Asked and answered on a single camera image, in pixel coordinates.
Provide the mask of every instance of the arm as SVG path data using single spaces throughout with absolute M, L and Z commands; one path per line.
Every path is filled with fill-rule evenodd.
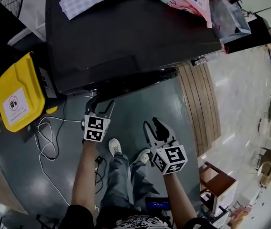
M 178 229 L 182 229 L 196 212 L 175 173 L 164 175 L 164 181 L 169 198 L 173 220 Z
M 92 214 L 95 210 L 95 151 L 95 142 L 84 142 L 72 194 L 72 205 L 81 205 Z

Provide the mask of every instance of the gray floor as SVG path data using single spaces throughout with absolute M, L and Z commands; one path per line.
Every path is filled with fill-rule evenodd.
M 84 95 L 68 98 L 65 106 L 65 118 L 81 120 L 88 100 Z M 140 150 L 148 147 L 142 128 L 143 122 L 147 120 L 152 123 L 153 117 L 160 118 L 174 129 L 180 144 L 185 147 L 188 162 L 178 173 L 178 176 L 193 205 L 199 210 L 196 150 L 179 80 L 173 78 L 119 97 L 115 101 L 116 105 L 110 127 L 104 141 L 98 145 L 100 155 L 109 163 L 111 154 L 108 151 L 108 140 L 115 137 L 120 141 L 123 152 L 132 161 Z M 107 103 L 102 103 L 98 108 L 103 110 L 106 105 Z M 54 116 L 62 117 L 62 108 Z M 60 121 L 51 120 L 50 123 L 53 134 L 56 135 Z M 0 166 L 17 199 L 31 218 L 34 218 L 36 214 L 42 214 L 48 218 L 62 219 L 67 204 L 42 173 L 38 159 L 39 151 L 34 138 L 24 144 L 18 133 L 11 133 L 3 126 L 1 129 Z M 50 135 L 47 128 L 43 132 L 46 136 Z M 80 124 L 65 122 L 58 135 L 59 157 L 54 162 L 42 158 L 45 172 L 58 186 L 68 202 L 71 201 L 72 186 L 82 150 L 82 135 Z M 47 149 L 46 153 L 52 156 L 52 149 L 50 147 Z M 161 173 L 157 168 L 151 168 L 150 164 L 147 165 L 147 170 L 148 179 L 162 196 L 166 196 Z M 96 197 L 97 206 L 99 206 L 106 189 L 106 177 L 104 188 Z M 26 224 L 28 226 L 24 225 L 25 228 L 36 228 L 32 223 Z
M 238 180 L 235 200 L 250 182 L 259 181 L 253 166 L 271 140 L 258 132 L 271 101 L 271 61 L 265 47 L 221 54 L 208 62 L 217 97 L 221 137 L 203 156 Z

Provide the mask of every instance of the chair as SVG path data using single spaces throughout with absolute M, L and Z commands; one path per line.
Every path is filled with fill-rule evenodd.
M 203 186 L 200 192 L 201 202 L 217 216 L 219 206 L 226 208 L 232 203 L 238 181 L 208 162 L 205 162 L 205 165 L 206 167 L 199 171 L 200 183 Z M 206 174 L 209 170 L 217 174 L 207 180 Z

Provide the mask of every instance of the device screen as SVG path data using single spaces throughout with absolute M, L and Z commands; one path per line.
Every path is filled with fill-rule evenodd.
M 170 210 L 169 202 L 147 202 L 149 209 Z

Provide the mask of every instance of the tiled floor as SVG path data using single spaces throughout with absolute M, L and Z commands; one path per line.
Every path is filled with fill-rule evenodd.
M 221 54 L 208 62 L 217 97 L 221 137 L 202 158 L 238 180 L 237 199 L 252 179 L 260 147 L 271 140 L 258 133 L 271 100 L 271 62 L 264 47 Z

